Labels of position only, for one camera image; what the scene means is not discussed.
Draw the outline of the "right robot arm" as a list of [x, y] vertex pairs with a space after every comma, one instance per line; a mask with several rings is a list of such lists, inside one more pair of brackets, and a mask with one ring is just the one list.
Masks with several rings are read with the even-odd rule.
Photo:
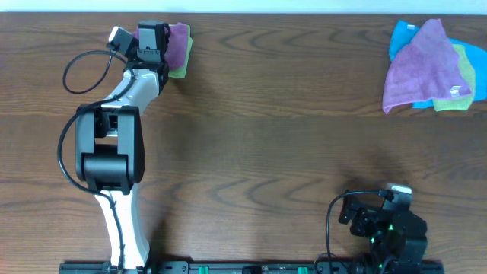
[[360, 202], [360, 192], [345, 192], [339, 223], [368, 239], [369, 252], [352, 261], [350, 273], [419, 273], [428, 240], [426, 221], [409, 209], [412, 194], [378, 190], [382, 206]]

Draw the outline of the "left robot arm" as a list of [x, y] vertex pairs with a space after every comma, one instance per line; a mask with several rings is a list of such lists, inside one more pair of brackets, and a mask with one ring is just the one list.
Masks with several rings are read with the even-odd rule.
[[129, 62], [118, 86], [76, 119], [76, 173], [96, 193], [110, 244], [111, 272], [143, 270], [149, 243], [139, 216], [145, 172], [141, 115], [168, 79], [167, 63]]

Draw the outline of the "purple microfiber cloth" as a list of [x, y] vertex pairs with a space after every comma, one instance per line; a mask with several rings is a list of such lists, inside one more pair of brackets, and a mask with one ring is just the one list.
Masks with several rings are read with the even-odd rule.
[[163, 21], [139, 21], [133, 36], [131, 58], [137, 69], [167, 70], [184, 74], [192, 46], [190, 26]]

